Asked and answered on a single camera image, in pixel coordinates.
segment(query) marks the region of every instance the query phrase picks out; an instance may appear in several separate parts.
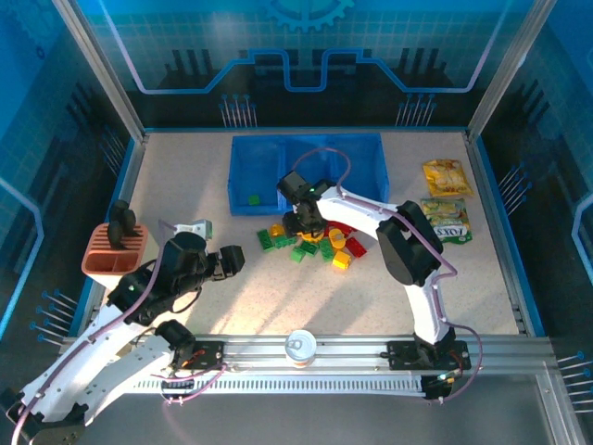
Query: blue tray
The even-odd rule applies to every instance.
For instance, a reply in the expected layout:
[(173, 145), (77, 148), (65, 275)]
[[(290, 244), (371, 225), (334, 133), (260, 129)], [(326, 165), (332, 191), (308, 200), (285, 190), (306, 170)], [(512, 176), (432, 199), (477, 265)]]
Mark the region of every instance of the blue tray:
[[(291, 206), (276, 185), (300, 156), (320, 146), (337, 148), (350, 157), (352, 171), (344, 181), (345, 189), (387, 202), (389, 178), (378, 133), (235, 136), (228, 184), (231, 214), (278, 215), (289, 211)], [(346, 161), (330, 152), (312, 155), (296, 168), (312, 184), (321, 179), (337, 182), (345, 170)], [(258, 206), (248, 203), (253, 195), (259, 196)]]

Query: speckled work surface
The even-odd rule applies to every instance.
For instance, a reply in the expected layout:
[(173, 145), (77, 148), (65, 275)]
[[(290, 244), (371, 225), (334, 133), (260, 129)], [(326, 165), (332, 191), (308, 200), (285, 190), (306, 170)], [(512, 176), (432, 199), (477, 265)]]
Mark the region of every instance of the speckled work surface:
[[(157, 235), (158, 218), (169, 223), (209, 219), (214, 238), (208, 249), (237, 244), (246, 257), (236, 277), (207, 283), (190, 311), (160, 319), (177, 317), (192, 332), (203, 334), (274, 335), (299, 328), (314, 334), (411, 333), (406, 293), (386, 271), (379, 246), (370, 237), (356, 234), (369, 253), (354, 260), (345, 272), (323, 263), (320, 254), (296, 264), (290, 260), (289, 248), (261, 250), (257, 230), (281, 217), (231, 216), (227, 181), (232, 139), (232, 133), (150, 135), (132, 197), (138, 220)], [(461, 134), (385, 132), (382, 139), (393, 203), (428, 197), (423, 162), (462, 161), (476, 192), (476, 197), (466, 198), (473, 241), (446, 245), (445, 255), (459, 269), (459, 276), (443, 282), (445, 308), (450, 320), (469, 324), (480, 333), (517, 334)], [(176, 309), (192, 297), (178, 300)]]

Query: can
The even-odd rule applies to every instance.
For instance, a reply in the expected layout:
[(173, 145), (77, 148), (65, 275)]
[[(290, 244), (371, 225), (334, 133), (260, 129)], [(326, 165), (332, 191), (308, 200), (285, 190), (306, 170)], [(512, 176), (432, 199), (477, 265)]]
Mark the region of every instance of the can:
[(286, 359), (297, 368), (309, 366), (315, 360), (317, 340), (309, 331), (293, 331), (284, 343)]

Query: chip bag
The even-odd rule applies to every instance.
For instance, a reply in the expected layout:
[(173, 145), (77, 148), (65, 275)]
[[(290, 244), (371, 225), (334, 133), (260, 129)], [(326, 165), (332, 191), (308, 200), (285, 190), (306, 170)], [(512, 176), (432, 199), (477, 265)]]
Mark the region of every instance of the chip bag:
[(461, 162), (455, 159), (435, 159), (423, 164), (431, 197), (473, 196)]
[(424, 215), (443, 243), (472, 241), (470, 220), (463, 199), (421, 199)]

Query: orange pen holder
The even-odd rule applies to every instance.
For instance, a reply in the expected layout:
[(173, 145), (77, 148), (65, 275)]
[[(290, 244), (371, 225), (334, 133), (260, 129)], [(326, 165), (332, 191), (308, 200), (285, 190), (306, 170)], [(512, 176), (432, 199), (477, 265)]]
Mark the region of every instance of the orange pen holder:
[(103, 223), (93, 231), (82, 259), (82, 271), (97, 283), (113, 290), (123, 275), (155, 259), (158, 254), (158, 245), (155, 238), (148, 232), (148, 228), (139, 224), (134, 227), (134, 230), (140, 236), (125, 236), (121, 239), (121, 244), (126, 249), (113, 249), (107, 238), (108, 226), (109, 224)]

